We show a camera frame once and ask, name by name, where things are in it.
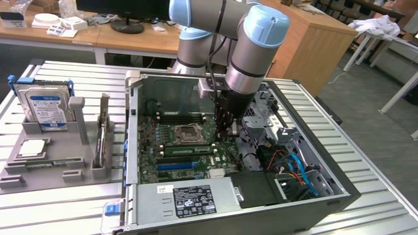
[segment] monitor stand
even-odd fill
[[[110,22],[110,27],[117,32],[128,34],[141,33],[144,31],[144,26],[138,22],[129,21],[128,17],[125,20]]]

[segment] hard drive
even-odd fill
[[[37,122],[42,131],[66,130],[66,123],[74,121],[68,106],[69,97],[73,96],[72,81],[9,77],[9,86],[23,109],[26,122]]]

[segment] computer monitor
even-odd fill
[[[112,28],[121,33],[140,33],[144,27],[129,18],[168,21],[169,0],[76,0],[81,11],[116,14],[124,21],[113,21]]]

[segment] motherboard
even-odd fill
[[[234,140],[213,141],[212,115],[145,117],[137,130],[141,184],[222,177],[240,170]]]

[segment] light blue joint cap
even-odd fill
[[[250,7],[242,21],[242,31],[256,45],[275,48],[284,41],[288,25],[288,17],[280,11],[256,5]]]
[[[180,25],[190,26],[189,0],[169,0],[169,19]]]
[[[181,40],[196,40],[210,35],[210,32],[202,31],[196,28],[181,27],[180,39]]]

